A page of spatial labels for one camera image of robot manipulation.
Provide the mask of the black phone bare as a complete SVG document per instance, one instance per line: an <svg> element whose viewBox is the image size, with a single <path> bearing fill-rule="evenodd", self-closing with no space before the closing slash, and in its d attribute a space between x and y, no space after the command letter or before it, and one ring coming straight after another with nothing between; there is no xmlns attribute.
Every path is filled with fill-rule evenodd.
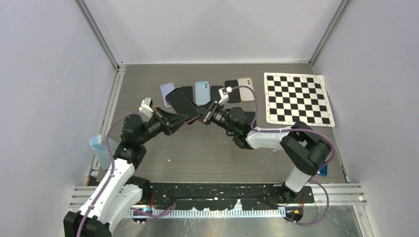
<svg viewBox="0 0 419 237"><path fill-rule="evenodd" d="M191 125L199 118L200 114L195 104L189 100L180 88L176 88L170 92L166 96L166 101L173 107L177 114L188 116L188 119L184 123Z"/></svg>

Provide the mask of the lilac phone case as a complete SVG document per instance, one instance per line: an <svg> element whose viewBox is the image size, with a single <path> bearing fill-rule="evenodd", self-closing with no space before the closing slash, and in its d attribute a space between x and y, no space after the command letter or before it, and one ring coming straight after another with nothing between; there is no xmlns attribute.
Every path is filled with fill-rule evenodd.
<svg viewBox="0 0 419 237"><path fill-rule="evenodd" d="M161 94L162 94L162 98L163 98L164 105L165 105L167 108L170 108L170 107L171 107L171 105L170 105L170 103L166 100L166 96L167 96L169 93L171 93L173 90L175 90L175 85L174 85L174 83L166 83L166 84L162 84L162 85L160 86L160 90L161 90Z"/></svg>

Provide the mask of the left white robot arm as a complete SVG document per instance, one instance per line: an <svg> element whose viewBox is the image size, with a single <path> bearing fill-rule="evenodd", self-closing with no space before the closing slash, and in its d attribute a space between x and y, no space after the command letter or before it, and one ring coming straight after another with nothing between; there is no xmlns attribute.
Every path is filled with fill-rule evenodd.
<svg viewBox="0 0 419 237"><path fill-rule="evenodd" d="M136 203L151 200L150 182L133 176L145 157L144 144L160 133L172 135L189 117L159 107L148 113L148 121L136 112L122 120L121 141L114 152L108 150L111 165L105 177L78 211L69 211L64 217L66 237L110 237Z"/></svg>

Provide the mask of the beige phone case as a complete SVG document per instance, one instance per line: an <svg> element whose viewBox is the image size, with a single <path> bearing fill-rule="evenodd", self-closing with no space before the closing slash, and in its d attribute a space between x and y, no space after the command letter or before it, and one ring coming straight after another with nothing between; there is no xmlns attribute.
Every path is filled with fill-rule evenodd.
<svg viewBox="0 0 419 237"><path fill-rule="evenodd" d="M243 102L254 101L254 88L253 82L251 78L239 78L239 91L240 91L240 98Z"/></svg>

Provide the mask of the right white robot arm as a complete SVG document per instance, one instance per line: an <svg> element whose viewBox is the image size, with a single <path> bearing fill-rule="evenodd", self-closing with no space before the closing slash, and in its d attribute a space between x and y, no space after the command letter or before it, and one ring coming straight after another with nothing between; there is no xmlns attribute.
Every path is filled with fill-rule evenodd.
<svg viewBox="0 0 419 237"><path fill-rule="evenodd" d="M199 120L208 125L214 123L233 135L232 140L241 149L284 150L293 162L289 176L281 186L287 202L296 202L302 188L335 155L332 141L302 121L280 129L264 129L254 126L240 107L228 111L215 101L197 107Z"/></svg>

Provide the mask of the phone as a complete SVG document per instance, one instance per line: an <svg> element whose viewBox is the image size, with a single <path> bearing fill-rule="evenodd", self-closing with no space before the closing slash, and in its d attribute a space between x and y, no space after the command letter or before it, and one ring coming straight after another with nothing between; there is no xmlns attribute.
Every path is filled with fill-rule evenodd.
<svg viewBox="0 0 419 237"><path fill-rule="evenodd" d="M210 87L210 98L212 101L218 103L218 100L220 99L218 90L222 87L223 86L219 86L219 85L213 85Z"/></svg>
<svg viewBox="0 0 419 237"><path fill-rule="evenodd" d="M195 105L193 86L181 86L180 90L186 95L189 101L191 101L191 103Z"/></svg>
<svg viewBox="0 0 419 237"><path fill-rule="evenodd" d="M245 124L248 124L250 126L252 124L253 119L255 118L256 113L245 111L244 115L246 117Z"/></svg>

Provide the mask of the light-blue phone case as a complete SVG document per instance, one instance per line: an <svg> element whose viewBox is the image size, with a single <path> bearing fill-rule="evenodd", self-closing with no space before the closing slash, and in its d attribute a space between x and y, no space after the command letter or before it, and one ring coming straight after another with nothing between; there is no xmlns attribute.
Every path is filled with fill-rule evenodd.
<svg viewBox="0 0 419 237"><path fill-rule="evenodd" d="M210 85L208 81L195 82L195 101L197 105L205 105L210 101Z"/></svg>

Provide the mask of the black smartphone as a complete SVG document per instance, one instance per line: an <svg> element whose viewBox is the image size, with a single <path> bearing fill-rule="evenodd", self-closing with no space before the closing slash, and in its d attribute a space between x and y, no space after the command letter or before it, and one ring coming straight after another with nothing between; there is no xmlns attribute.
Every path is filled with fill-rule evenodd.
<svg viewBox="0 0 419 237"><path fill-rule="evenodd" d="M225 87L231 87L234 88L236 86L239 85L237 80L226 80L224 82ZM231 93L228 94L229 99L228 99L228 103L240 103L241 102L241 98L240 98L240 90L237 89L233 89Z"/></svg>

